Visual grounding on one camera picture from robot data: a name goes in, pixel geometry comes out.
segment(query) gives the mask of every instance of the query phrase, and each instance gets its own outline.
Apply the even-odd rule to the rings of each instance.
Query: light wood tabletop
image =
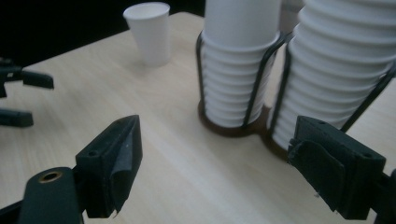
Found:
[[[188,13],[171,16],[173,56],[162,67],[143,65],[128,31],[28,67],[51,74],[54,91],[7,84],[0,107],[31,111],[35,125],[0,127],[0,208],[22,199],[31,176],[74,167],[75,156],[112,121],[137,114],[144,155],[130,197],[116,217],[86,223],[373,223],[374,212],[364,221],[333,213],[258,135],[227,138],[203,126],[194,49],[203,25],[203,18]],[[395,85],[348,131],[387,157],[387,174],[396,168]]]

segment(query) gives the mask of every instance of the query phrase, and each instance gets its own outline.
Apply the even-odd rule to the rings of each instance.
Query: wooden table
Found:
[[[129,200],[110,219],[86,223],[373,223],[345,221],[257,135],[226,138],[198,119],[194,45],[202,18],[171,16],[172,61],[146,67],[130,32],[29,67],[54,77],[55,90],[7,84],[1,107],[31,111],[35,125],[0,127],[0,207],[22,198],[26,181],[75,166],[75,155],[115,119],[138,114],[144,158]],[[274,101],[282,53],[266,94]],[[396,168],[396,83],[348,132]]]

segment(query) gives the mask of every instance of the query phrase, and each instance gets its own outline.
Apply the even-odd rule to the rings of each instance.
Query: dark background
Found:
[[[1,0],[0,57],[27,66],[128,29],[122,12],[144,0]],[[166,0],[171,14],[204,15],[205,0]]]

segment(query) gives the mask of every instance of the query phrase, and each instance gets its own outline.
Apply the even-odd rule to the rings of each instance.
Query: stack of cups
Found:
[[[278,39],[280,0],[207,0],[202,32],[205,114],[213,123],[243,124],[263,54]],[[267,63],[249,123],[262,111]]]
[[[341,128],[396,59],[396,1],[304,1],[273,133],[285,149],[298,115]]]

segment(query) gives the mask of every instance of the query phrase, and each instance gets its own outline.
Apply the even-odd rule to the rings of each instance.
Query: brown round base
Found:
[[[198,104],[198,116],[200,118],[200,121],[204,124],[204,126],[208,130],[212,131],[213,133],[217,133],[219,135],[226,137],[245,137],[254,133],[258,134],[261,137],[264,144],[266,145],[266,147],[272,153],[274,153],[282,161],[287,161],[288,160],[287,150],[280,147],[273,140],[273,138],[270,136],[266,128],[265,123],[268,118],[269,110],[270,110],[269,108],[264,106],[262,108],[262,113],[260,114],[260,116],[246,127],[224,128],[213,123],[207,118],[202,101]]]

